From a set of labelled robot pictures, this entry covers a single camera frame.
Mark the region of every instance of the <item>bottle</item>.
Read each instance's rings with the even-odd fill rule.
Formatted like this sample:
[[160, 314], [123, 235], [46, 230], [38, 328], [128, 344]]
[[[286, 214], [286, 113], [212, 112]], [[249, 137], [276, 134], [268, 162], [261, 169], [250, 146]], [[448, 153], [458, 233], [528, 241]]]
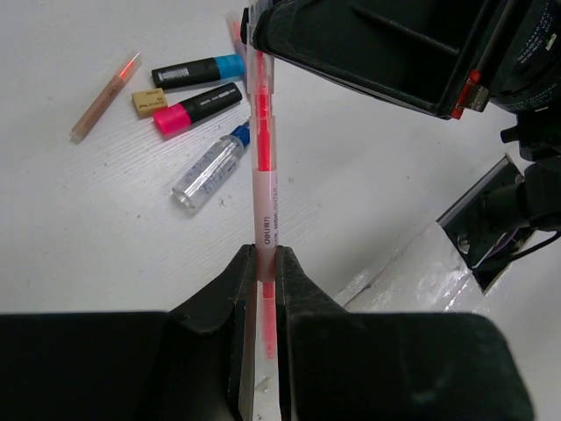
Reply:
[[174, 198], [195, 213], [238, 167], [249, 145], [249, 122], [223, 136], [172, 188]]

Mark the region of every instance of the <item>blue bottle cap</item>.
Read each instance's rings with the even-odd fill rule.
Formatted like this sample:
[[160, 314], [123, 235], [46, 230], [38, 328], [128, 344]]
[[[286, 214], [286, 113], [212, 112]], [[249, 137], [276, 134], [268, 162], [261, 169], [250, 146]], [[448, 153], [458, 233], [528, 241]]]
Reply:
[[241, 77], [245, 73], [244, 61], [237, 54], [215, 57], [221, 79]]
[[249, 121], [244, 125], [239, 125], [238, 127], [236, 127], [236, 130], [234, 130], [231, 133], [231, 136], [233, 136], [234, 138], [238, 138], [242, 142], [244, 147], [247, 147], [249, 145], [249, 138], [250, 138]]

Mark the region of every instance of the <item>tan eraser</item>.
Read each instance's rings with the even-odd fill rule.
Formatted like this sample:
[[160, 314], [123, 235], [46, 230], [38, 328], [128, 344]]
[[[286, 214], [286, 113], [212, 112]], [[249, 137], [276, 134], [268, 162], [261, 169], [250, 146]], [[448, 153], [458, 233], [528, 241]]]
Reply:
[[137, 113], [142, 118], [152, 116], [157, 110], [167, 108], [166, 96], [163, 89], [144, 90], [132, 94], [132, 102], [134, 103]]

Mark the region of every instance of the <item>table surface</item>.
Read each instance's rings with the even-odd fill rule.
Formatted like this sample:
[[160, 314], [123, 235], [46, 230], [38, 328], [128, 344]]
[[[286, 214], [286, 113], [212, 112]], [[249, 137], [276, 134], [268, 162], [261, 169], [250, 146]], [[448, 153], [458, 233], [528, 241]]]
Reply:
[[[252, 242], [249, 156], [194, 218], [170, 197], [197, 157], [247, 119], [247, 103], [168, 142], [131, 105], [132, 92], [151, 88], [152, 68], [231, 54], [224, 15], [244, 5], [0, 3], [1, 312], [172, 309]], [[143, 67], [86, 140], [73, 145], [70, 128], [134, 49]], [[462, 196], [502, 157], [499, 131], [515, 121], [494, 106], [441, 121], [276, 66], [280, 242], [333, 296], [386, 265]], [[530, 274], [525, 265], [510, 273], [522, 293], [508, 287], [495, 294], [494, 319], [514, 339], [540, 405], [553, 402], [546, 392], [561, 365], [546, 342], [532, 350], [546, 325], [561, 343], [546, 315], [558, 295], [546, 294], [554, 287], [538, 293], [527, 280], [542, 279], [540, 269], [558, 285], [551, 257], [558, 250], [533, 257]], [[525, 322], [515, 323], [516, 315]], [[540, 373], [550, 373], [550, 383]]]

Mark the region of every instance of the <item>pink pen cap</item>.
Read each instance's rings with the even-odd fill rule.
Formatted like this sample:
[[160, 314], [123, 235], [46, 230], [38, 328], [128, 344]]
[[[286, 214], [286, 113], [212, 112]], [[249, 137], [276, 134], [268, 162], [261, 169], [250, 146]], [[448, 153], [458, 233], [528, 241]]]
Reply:
[[165, 110], [154, 113], [156, 127], [165, 135], [175, 134], [189, 128], [192, 124], [211, 117], [239, 103], [242, 94], [235, 83], [204, 92], [181, 101]]

